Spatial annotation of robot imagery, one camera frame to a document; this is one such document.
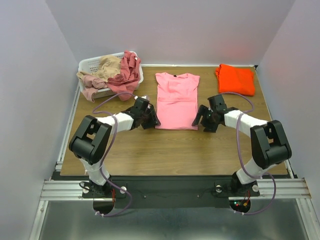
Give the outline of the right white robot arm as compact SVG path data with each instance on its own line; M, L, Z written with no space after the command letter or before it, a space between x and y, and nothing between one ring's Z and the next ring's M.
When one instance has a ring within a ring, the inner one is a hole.
M292 149L283 125L278 120L266 121L254 118L236 107L227 107L223 95L208 98L209 107L198 108L193 126L201 124L205 132L215 133L219 125L236 130L237 153L241 168L230 182L231 192L242 195L248 185L261 178L267 171L292 157ZM250 137L251 159L244 164L241 157L239 133Z

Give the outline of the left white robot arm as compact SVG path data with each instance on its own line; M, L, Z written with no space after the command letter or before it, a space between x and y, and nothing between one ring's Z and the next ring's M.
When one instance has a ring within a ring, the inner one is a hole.
M81 187L100 197L108 196L112 186L107 182L110 174L103 166L103 160L115 142L116 134L138 127L145 130L159 125L155 108L147 96L136 96L133 106L117 114L107 117L85 116L68 145L89 176L88 186Z

